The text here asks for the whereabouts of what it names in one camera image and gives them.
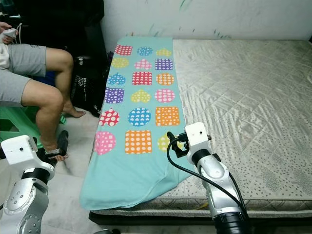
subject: patterned mattress cover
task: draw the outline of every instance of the patterned mattress cover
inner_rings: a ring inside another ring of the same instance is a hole
[[[312,216],[312,46],[307,41],[174,40],[186,124],[201,121],[250,217]],[[206,217],[194,176],[102,215]]]

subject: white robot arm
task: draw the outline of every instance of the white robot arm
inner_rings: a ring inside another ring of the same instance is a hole
[[[194,123],[184,128],[185,132],[175,137],[168,132],[170,144],[167,149],[168,160],[176,167],[202,179],[207,191],[207,200],[211,217],[218,234],[251,234],[248,214],[239,188],[227,167],[221,163],[209,143],[203,123]],[[185,151],[177,142],[185,142]],[[177,157],[187,156],[191,164],[196,165],[199,174],[175,164],[169,155],[170,147]],[[236,190],[230,183],[232,179]]]
[[[68,132],[63,131],[58,138],[61,148],[51,153],[45,153],[43,149],[38,151],[34,140],[26,135],[1,143],[9,164],[21,176],[3,205],[0,217],[2,234],[41,233],[42,216],[49,204],[47,183],[54,177],[57,162],[49,158],[66,153],[67,139]]]

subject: pink circle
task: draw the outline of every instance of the pink circle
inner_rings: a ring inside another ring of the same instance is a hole
[[[94,151],[99,155],[106,154],[114,149],[116,145],[115,136],[106,131],[98,131],[96,133],[96,141]]]
[[[168,103],[175,99],[176,95],[174,91],[170,89],[158,89],[155,92],[155,98],[161,103]]]

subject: black bed frame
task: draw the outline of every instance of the black bed frame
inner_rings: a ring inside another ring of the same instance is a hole
[[[172,217],[172,216],[123,216],[89,213],[89,219],[98,225],[141,226],[141,225],[214,225],[210,218]],[[308,218],[251,218],[254,234],[273,234],[276,227],[312,226],[312,217]]]

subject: pink square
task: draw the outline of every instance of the pink square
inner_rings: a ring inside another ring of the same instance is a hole
[[[151,72],[133,72],[132,75],[133,85],[151,85],[152,73]]]
[[[130,45],[117,45],[115,53],[119,55],[130,55],[132,52],[132,46]]]

